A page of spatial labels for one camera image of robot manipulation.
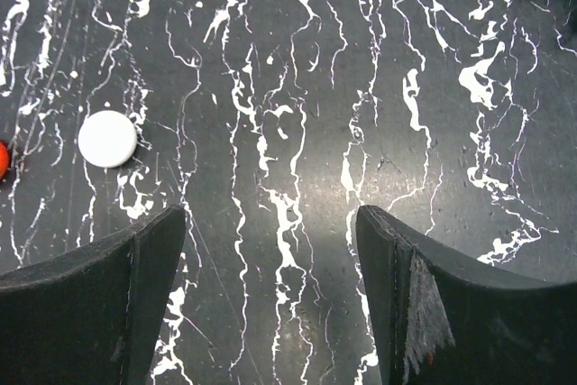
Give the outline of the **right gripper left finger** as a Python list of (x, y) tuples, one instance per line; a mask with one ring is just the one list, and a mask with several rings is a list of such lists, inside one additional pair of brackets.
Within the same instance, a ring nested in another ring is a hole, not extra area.
[(3, 384), (143, 384), (186, 237), (182, 206), (1, 277)]

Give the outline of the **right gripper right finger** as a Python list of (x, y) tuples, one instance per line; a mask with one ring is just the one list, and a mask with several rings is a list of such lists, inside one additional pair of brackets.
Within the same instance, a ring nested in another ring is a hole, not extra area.
[(492, 267), (378, 206), (355, 234), (383, 383), (575, 383), (574, 283)]

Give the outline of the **white round disc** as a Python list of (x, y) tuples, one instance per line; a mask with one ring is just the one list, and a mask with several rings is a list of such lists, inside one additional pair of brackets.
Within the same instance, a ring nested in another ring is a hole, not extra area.
[(133, 122), (113, 110), (103, 110), (86, 118), (78, 132), (78, 149), (91, 165), (117, 168), (133, 156), (137, 132)]

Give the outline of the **orange earbud charging case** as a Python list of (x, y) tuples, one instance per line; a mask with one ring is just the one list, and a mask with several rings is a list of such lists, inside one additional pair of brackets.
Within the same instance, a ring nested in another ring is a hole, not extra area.
[(10, 168), (10, 152), (7, 146), (0, 142), (0, 179), (3, 179)]

